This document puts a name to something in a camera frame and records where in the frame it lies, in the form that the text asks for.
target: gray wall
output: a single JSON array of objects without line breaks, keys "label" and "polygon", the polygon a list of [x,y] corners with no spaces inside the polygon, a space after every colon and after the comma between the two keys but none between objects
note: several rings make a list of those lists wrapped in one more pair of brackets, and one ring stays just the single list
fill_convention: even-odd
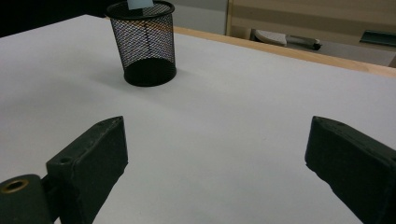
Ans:
[{"label": "gray wall", "polygon": [[175,5],[174,25],[225,34],[228,0],[166,0]]}]

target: blue sticky note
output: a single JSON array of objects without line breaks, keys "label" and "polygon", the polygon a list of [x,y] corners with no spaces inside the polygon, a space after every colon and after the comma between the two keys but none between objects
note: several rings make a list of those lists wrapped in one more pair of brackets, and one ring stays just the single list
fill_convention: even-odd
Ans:
[{"label": "blue sticky note", "polygon": [[129,10],[143,7],[154,7],[152,0],[128,0]]}]

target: wooden table edge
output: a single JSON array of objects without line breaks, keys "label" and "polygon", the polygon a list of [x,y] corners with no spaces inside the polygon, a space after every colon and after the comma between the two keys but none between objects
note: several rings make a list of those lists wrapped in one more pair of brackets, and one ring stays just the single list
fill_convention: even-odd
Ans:
[{"label": "wooden table edge", "polygon": [[341,67],[341,68],[371,73],[385,77],[396,77],[396,68],[392,68],[392,67],[386,67],[372,63],[362,63],[362,62],[337,58],[328,55],[322,55],[313,52],[306,52],[298,49],[288,49],[284,47],[258,43],[258,42],[230,37],[226,35],[211,34],[207,32],[202,32],[202,31],[197,31],[182,27],[174,27],[174,31],[176,34],[180,34],[180,35],[191,35],[203,39],[232,44],[249,49],[262,50],[277,55],[304,60],[312,63],[323,63],[335,67]]}]

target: black mesh pen holder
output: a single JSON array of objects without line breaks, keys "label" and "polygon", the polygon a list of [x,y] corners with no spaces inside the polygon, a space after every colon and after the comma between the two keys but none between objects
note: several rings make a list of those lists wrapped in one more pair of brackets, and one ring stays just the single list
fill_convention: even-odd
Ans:
[{"label": "black mesh pen holder", "polygon": [[107,8],[128,83],[152,87],[175,77],[174,10],[164,1],[134,10],[128,9],[127,2]]}]

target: white tabletop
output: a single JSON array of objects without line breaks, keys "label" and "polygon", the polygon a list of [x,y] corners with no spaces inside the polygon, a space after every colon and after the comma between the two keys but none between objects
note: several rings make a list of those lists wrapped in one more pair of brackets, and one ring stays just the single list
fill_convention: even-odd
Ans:
[{"label": "white tabletop", "polygon": [[123,80],[110,21],[0,39],[0,181],[124,116],[130,164],[94,223],[360,223],[304,162],[314,115],[396,148],[396,78],[175,35],[177,76]]}]

